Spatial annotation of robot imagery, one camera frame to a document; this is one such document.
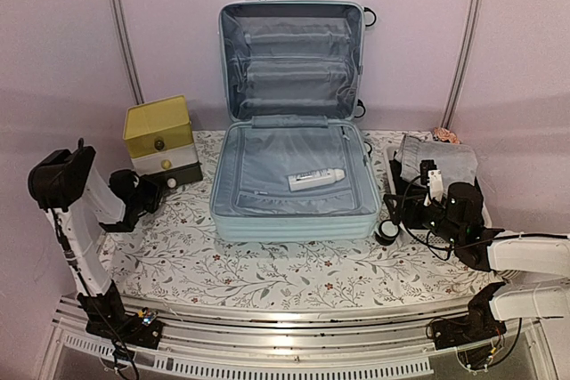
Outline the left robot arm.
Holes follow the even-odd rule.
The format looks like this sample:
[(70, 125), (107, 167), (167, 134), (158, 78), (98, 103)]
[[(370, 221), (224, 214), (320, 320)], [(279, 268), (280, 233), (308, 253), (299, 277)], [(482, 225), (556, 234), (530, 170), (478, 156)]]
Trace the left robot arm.
[(144, 310), (126, 312), (118, 288), (102, 265), (96, 247), (100, 230), (131, 232), (140, 218), (155, 213), (162, 188), (145, 175), (122, 169), (104, 180), (97, 171), (96, 150), (79, 140), (74, 150), (52, 152), (28, 175), (28, 192), (53, 226), (85, 311), (89, 334), (131, 344), (153, 346), (162, 331)]

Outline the grey garment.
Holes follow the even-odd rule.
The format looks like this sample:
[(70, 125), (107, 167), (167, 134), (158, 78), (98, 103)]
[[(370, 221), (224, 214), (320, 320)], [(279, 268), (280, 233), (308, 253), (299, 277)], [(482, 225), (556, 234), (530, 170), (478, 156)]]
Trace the grey garment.
[(410, 182), (419, 175), (419, 165), (424, 159), (435, 161), (446, 189), (454, 182), (475, 184), (478, 162), (469, 146), (422, 140), (406, 134), (395, 153), (395, 160), (402, 167), (400, 177)]

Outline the white plastic mesh basket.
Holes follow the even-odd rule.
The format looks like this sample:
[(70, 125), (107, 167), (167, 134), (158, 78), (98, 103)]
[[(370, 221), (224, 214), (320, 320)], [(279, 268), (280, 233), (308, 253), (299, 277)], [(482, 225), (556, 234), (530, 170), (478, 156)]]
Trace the white plastic mesh basket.
[[(386, 193), (425, 198), (427, 188), (420, 183), (420, 171), (410, 182), (400, 177), (402, 167), (395, 160), (397, 149), (397, 146), (391, 145), (384, 150), (384, 160), (388, 166)], [(410, 230), (401, 224), (392, 224), (388, 215), (379, 226), (379, 235), (392, 242), (398, 235), (405, 233), (428, 248), (442, 252), (476, 243), (489, 235), (488, 230), (492, 228), (493, 223), (477, 182), (474, 185), (465, 182), (452, 183), (447, 189), (444, 188), (441, 204), (445, 213), (437, 231)]]

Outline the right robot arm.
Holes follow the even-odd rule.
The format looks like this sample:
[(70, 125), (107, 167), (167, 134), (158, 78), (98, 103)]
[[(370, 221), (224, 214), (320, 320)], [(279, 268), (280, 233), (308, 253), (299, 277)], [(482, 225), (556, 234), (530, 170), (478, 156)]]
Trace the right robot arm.
[(380, 244), (391, 244), (407, 229), (411, 208), (428, 233), (446, 242), (443, 251), (473, 271), (528, 272), (545, 275), (543, 282), (493, 282), (468, 302), (467, 314), (434, 319), (427, 328), (436, 349), (491, 339), (506, 333), (506, 321), (564, 318), (569, 314), (569, 237), (544, 232), (488, 228), (483, 195), (477, 186), (453, 183), (441, 200), (429, 193), (386, 194), (389, 217), (376, 233)]

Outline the light blue hard-shell suitcase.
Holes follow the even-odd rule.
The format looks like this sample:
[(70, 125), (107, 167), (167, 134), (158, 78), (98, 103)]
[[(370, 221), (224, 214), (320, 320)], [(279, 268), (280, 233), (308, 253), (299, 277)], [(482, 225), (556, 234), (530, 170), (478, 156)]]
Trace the light blue hard-shell suitcase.
[[(363, 42), (375, 12), (354, 2), (255, 0), (218, 15), (231, 125), (209, 209), (232, 242), (364, 239), (382, 207), (354, 119)], [(292, 192), (288, 177), (344, 169), (340, 182)]]

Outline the yellow white drawer organizer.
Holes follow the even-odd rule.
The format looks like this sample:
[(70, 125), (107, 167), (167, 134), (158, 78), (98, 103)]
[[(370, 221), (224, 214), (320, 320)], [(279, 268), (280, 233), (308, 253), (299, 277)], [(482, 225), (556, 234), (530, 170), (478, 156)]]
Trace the yellow white drawer organizer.
[(203, 180), (182, 94), (128, 109), (123, 140), (134, 170), (159, 186), (175, 189)]

